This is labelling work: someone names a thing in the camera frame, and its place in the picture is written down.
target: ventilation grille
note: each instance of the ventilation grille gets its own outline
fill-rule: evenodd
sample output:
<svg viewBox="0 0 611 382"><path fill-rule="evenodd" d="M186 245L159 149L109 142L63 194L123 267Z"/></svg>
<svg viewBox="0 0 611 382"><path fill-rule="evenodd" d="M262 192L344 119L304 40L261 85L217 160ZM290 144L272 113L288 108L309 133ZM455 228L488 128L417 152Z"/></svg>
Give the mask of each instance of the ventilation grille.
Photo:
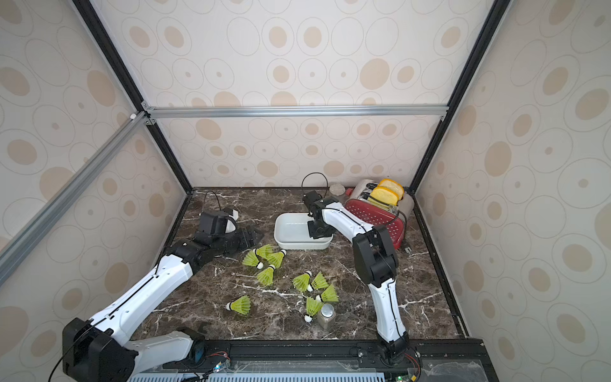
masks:
<svg viewBox="0 0 611 382"><path fill-rule="evenodd" d="M193 373L140 373L128 382L180 382ZM384 373L215 373L208 382L384 382Z"/></svg>
<svg viewBox="0 0 611 382"><path fill-rule="evenodd" d="M208 382L384 382L384 373L217 373Z"/></svg>
<svg viewBox="0 0 611 382"><path fill-rule="evenodd" d="M131 377L128 382L178 382L182 379L182 373L140 373Z"/></svg>

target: red wire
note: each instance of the red wire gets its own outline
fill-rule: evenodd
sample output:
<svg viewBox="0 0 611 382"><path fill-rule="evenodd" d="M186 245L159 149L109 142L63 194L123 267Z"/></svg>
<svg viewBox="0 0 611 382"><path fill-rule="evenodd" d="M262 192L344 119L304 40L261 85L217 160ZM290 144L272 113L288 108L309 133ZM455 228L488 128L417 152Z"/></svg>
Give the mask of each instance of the red wire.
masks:
<svg viewBox="0 0 611 382"><path fill-rule="evenodd" d="M414 363L414 365L416 365L418 367L418 378L420 378L420 364L409 354L407 353L403 353L404 356L406 356L407 358L411 359L412 362Z"/></svg>
<svg viewBox="0 0 611 382"><path fill-rule="evenodd" d="M229 362L231 362L231 358L229 358L229 354L227 354L227 352L226 352L226 351L219 351L218 353L213 353L213 354L210 354L210 355L206 356L206 358L208 358L208 357L213 357L213 356L221 356L221 357L225 357L226 359L228 359L228 360L229 360Z"/></svg>

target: dark marble surface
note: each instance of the dark marble surface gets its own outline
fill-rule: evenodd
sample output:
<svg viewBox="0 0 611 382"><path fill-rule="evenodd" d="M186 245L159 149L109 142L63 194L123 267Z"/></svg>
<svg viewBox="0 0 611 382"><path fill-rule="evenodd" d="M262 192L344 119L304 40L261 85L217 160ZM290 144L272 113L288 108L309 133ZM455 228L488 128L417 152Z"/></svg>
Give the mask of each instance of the dark marble surface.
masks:
<svg viewBox="0 0 611 382"><path fill-rule="evenodd" d="M281 213L305 212L301 192L296 189L216 189L221 206L234 206L238 222L254 224L265 233L263 244L276 244L274 223ZM176 239L192 237L202 210L218 208L216 198L197 189L182 221ZM408 255L398 251L397 299L401 318L414 339L457 338L456 328L439 280L429 258L422 234L412 214L407 239ZM261 287L258 270L241 260L218 258L172 292L142 323L133 339L167 334L187 326L208 339L375 339L376 315L371 294L354 270L352 245L336 234L323 251L288 251L282 266L274 272L274 283ZM336 287L340 302L335 303L337 320L326 332L304 319L305 296L291 284L292 278L310 270L322 271ZM252 308L244 317L225 309L225 304L248 294Z"/></svg>

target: badminton shuttlecock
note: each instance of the badminton shuttlecock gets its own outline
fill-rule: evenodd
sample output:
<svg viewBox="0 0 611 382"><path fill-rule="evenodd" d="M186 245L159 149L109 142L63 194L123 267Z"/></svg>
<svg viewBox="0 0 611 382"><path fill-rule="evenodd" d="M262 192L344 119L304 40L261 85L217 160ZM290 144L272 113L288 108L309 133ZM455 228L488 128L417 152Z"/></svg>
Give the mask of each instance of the badminton shuttlecock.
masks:
<svg viewBox="0 0 611 382"><path fill-rule="evenodd" d="M301 293L305 292L306 290L309 292L313 291L314 289L312 289L312 286L310 285L310 277L312 277L312 272L310 271L297 276L293 279L293 286Z"/></svg>
<svg viewBox="0 0 611 382"><path fill-rule="evenodd" d="M282 259L284 259L284 255L286 254L287 252L284 249L281 249L280 252L269 254L267 256L267 261L269 261L269 263L274 267L280 268L280 265L282 264Z"/></svg>
<svg viewBox="0 0 611 382"><path fill-rule="evenodd" d="M318 272L318 274L314 278L314 281L312 281L312 288L314 288L314 289L325 289L327 287L329 287L329 283L324 278L323 273L322 272Z"/></svg>
<svg viewBox="0 0 611 382"><path fill-rule="evenodd" d="M265 268L264 271L260 272L257 275L257 280L259 281L259 284L263 285L264 287L269 287L274 282L275 269L276 267L274 267L274 265L270 265Z"/></svg>
<svg viewBox="0 0 611 382"><path fill-rule="evenodd" d="M256 266L258 270L263 269L263 263L259 261L257 255L255 255L255 251L248 251L244 260L242 260L242 264Z"/></svg>
<svg viewBox="0 0 611 382"><path fill-rule="evenodd" d="M247 315L251 311L251 299L248 296L242 296L232 303L225 305L227 310L233 310L239 314Z"/></svg>
<svg viewBox="0 0 611 382"><path fill-rule="evenodd" d="M271 244L265 244L264 246L255 249L255 253L262 259L267 259L267 256L271 255L272 252L273 250L271 249Z"/></svg>
<svg viewBox="0 0 611 382"><path fill-rule="evenodd" d="M340 301L337 297L337 293L335 292L335 287L333 285L329 286L321 295L316 296L316 301L324 301L325 303L336 303Z"/></svg>
<svg viewBox="0 0 611 382"><path fill-rule="evenodd" d="M316 301L312 297L308 297L305 302L305 322L312 322L312 318L316 316L318 311L323 307L323 303L320 301Z"/></svg>

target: wall panel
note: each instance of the wall panel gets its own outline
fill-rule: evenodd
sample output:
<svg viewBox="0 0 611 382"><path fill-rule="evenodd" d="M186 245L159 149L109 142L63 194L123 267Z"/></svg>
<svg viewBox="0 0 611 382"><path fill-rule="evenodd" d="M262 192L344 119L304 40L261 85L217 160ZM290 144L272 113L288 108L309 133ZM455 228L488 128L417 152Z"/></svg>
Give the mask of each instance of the wall panel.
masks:
<svg viewBox="0 0 611 382"><path fill-rule="evenodd" d="M133 107L65 0L0 7L0 250Z"/></svg>
<svg viewBox="0 0 611 382"><path fill-rule="evenodd" d="M445 103L490 0L99 0L153 106Z"/></svg>
<svg viewBox="0 0 611 382"><path fill-rule="evenodd" d="M160 119L194 186L410 184L439 116ZM324 185L318 176L306 185Z"/></svg>
<svg viewBox="0 0 611 382"><path fill-rule="evenodd" d="M0 288L0 380L46 380L64 325L88 319L151 269L184 196L138 129Z"/></svg>
<svg viewBox="0 0 611 382"><path fill-rule="evenodd" d="M610 21L516 2L417 193L501 381L611 372Z"/></svg>

